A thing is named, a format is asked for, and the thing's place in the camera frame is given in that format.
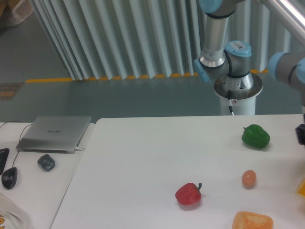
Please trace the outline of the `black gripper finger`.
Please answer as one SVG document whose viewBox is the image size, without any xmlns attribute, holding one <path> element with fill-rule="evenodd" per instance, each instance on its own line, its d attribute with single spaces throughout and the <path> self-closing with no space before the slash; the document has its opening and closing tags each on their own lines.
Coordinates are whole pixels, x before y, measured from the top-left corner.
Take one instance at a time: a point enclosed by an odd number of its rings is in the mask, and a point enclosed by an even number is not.
<svg viewBox="0 0 305 229">
<path fill-rule="evenodd" d="M 300 124 L 296 129 L 295 129 L 298 143 L 304 144 L 305 143 L 305 124 Z"/>
</svg>

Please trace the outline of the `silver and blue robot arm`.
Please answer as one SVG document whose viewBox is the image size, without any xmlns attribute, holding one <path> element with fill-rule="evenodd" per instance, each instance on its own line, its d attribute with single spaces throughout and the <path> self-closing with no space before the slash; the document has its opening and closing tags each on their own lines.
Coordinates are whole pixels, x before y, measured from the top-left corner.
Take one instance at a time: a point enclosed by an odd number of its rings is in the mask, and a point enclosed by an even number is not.
<svg viewBox="0 0 305 229">
<path fill-rule="evenodd" d="M 207 15 L 204 46 L 194 60 L 202 81 L 214 80 L 221 115 L 254 115 L 256 97 L 263 88 L 261 78 L 250 72 L 251 46 L 244 41 L 225 42 L 229 17 L 237 0 L 201 0 Z M 296 89 L 305 104 L 305 53 L 278 52 L 268 61 L 269 74 Z"/>
</svg>

